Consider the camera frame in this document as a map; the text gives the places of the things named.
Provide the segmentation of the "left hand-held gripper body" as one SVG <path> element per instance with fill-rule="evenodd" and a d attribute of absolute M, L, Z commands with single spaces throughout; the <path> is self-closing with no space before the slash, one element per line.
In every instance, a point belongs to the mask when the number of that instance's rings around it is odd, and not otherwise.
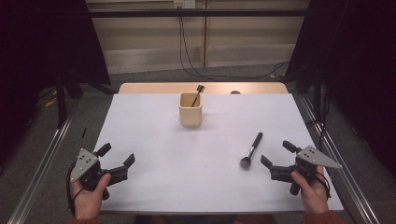
<path fill-rule="evenodd" d="M 69 185 L 78 182 L 87 190 L 95 190 L 104 174 L 99 157 L 95 153 L 82 148 L 78 153 L 75 164 L 72 166 Z"/>

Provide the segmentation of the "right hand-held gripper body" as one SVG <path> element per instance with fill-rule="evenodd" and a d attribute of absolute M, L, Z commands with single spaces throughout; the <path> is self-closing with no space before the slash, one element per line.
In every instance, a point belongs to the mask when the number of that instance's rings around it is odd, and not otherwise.
<path fill-rule="evenodd" d="M 296 153 L 295 163 L 291 166 L 291 168 L 292 171 L 297 171 L 305 178 L 308 183 L 310 183 L 313 180 L 319 181 L 319 178 L 317 178 L 318 166 L 330 167 L 334 169 L 342 168 L 340 163 L 334 161 L 321 151 L 311 146 L 301 149 L 300 152 Z M 329 196 L 330 184 L 326 177 L 323 177 L 325 182 L 323 182 L 322 185 L 326 189 L 327 196 Z"/>

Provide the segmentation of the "black round makeup brush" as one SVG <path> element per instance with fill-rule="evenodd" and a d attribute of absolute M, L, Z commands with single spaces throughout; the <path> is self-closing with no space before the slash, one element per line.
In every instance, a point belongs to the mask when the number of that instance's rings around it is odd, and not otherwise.
<path fill-rule="evenodd" d="M 240 160 L 240 166 L 244 169 L 244 170 L 248 170 L 251 164 L 251 158 L 257 148 L 257 146 L 259 145 L 260 141 L 262 140 L 263 137 L 263 133 L 258 133 L 253 144 L 251 145 L 249 151 L 247 152 L 247 155 Z"/>

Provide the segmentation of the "beige square cup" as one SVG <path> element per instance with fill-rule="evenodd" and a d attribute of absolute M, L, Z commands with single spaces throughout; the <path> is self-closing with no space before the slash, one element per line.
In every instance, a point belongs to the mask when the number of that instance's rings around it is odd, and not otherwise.
<path fill-rule="evenodd" d="M 185 127 L 197 127 L 202 123 L 202 94 L 198 96 L 195 106 L 191 106 L 196 94 L 182 92 L 179 95 L 180 123 Z"/>

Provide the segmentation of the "thin black angled brush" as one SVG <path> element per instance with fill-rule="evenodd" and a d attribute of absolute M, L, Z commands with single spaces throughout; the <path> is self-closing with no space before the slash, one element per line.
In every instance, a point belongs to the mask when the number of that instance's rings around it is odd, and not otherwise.
<path fill-rule="evenodd" d="M 195 106 L 195 103 L 197 102 L 198 96 L 204 91 L 204 89 L 205 89 L 205 86 L 203 86 L 203 85 L 199 85 L 197 87 L 197 94 L 195 95 L 195 98 L 194 98 L 191 106 Z"/>

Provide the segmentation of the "person's right hand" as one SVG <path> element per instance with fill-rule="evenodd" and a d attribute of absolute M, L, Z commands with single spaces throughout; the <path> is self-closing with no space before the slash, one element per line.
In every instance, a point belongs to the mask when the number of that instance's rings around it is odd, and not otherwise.
<path fill-rule="evenodd" d="M 317 167 L 319 181 L 313 180 L 308 183 L 297 171 L 293 171 L 291 177 L 301 187 L 302 203 L 308 215 L 323 214 L 329 211 L 326 189 L 322 185 L 325 182 L 322 166 Z"/>

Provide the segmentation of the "person's left hand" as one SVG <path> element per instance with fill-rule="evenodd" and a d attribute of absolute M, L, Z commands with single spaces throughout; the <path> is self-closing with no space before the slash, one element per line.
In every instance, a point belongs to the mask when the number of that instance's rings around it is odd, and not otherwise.
<path fill-rule="evenodd" d="M 101 211 L 103 193 L 110 178 L 110 174 L 102 176 L 94 191 L 85 190 L 78 181 L 70 184 L 70 192 L 75 203 L 76 220 L 98 218 Z"/>

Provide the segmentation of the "black metal stand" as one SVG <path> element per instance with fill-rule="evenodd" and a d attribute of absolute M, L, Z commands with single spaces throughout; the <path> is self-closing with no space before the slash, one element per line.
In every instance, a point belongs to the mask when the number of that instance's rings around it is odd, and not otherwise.
<path fill-rule="evenodd" d="M 60 129 L 67 119 L 67 109 L 65 102 L 65 91 L 72 98 L 80 98 L 83 95 L 82 88 L 79 86 L 80 81 L 73 75 L 67 75 L 65 71 L 59 70 L 55 77 L 56 96 L 58 100 L 58 125 Z"/>

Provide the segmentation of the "white table mat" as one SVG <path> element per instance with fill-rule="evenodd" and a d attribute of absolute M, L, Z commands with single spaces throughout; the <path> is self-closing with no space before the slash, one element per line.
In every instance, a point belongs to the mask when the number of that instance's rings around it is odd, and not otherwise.
<path fill-rule="evenodd" d="M 203 121 L 184 127 L 176 94 L 117 94 L 97 144 L 111 145 L 105 168 L 134 154 L 127 180 L 110 187 L 102 209 L 132 214 L 246 214 L 302 210 L 290 184 L 274 181 L 261 163 L 290 166 L 284 141 L 313 141 L 290 94 L 206 94 Z M 240 166 L 263 133 L 248 170 Z"/>

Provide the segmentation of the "black curtain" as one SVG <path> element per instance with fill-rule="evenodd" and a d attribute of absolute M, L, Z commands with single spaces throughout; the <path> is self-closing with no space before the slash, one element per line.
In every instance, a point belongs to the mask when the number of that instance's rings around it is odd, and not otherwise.
<path fill-rule="evenodd" d="M 321 81 L 396 178 L 396 0 L 309 0 L 286 78 Z"/>
<path fill-rule="evenodd" d="M 0 164 L 12 154 L 38 94 L 63 84 L 108 84 L 86 0 L 0 0 Z"/>

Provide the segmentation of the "metal floor rail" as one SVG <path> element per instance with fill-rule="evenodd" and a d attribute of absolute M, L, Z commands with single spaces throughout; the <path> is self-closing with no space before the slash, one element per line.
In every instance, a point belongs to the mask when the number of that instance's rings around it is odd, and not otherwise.
<path fill-rule="evenodd" d="M 315 145 L 343 166 L 341 170 L 329 170 L 329 172 L 330 180 L 334 184 L 335 191 L 340 197 L 348 219 L 353 224 L 380 224 L 374 208 L 350 172 L 325 125 L 318 120 L 311 100 L 306 95 L 296 95 L 295 100 L 307 123 L 307 129 L 311 132 Z"/>
<path fill-rule="evenodd" d="M 46 145 L 45 153 L 40 157 L 40 163 L 35 169 L 29 170 L 29 184 L 23 191 L 21 197 L 18 199 L 18 203 L 15 206 L 10 218 L 7 220 L 7 224 L 24 224 L 35 199 L 42 188 L 44 179 L 50 169 L 50 166 L 58 152 L 64 136 L 70 126 L 71 120 L 78 108 L 80 100 L 71 99 L 70 106 L 67 106 L 65 119 L 57 119 L 60 122 L 57 123 L 56 128 L 51 130 L 52 137 L 50 142 Z"/>

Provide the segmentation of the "black horizontal frame bar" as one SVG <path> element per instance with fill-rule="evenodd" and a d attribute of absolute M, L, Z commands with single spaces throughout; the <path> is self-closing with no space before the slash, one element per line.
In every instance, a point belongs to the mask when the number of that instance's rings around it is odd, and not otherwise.
<path fill-rule="evenodd" d="M 145 18 L 145 17 L 303 17 L 308 9 L 90 9 L 93 18 Z"/>

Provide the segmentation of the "white wall socket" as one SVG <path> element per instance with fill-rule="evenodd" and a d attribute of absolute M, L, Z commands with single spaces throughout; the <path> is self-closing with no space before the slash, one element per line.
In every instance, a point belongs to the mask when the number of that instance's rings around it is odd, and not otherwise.
<path fill-rule="evenodd" d="M 176 9 L 195 9 L 195 0 L 174 0 L 174 8 Z"/>

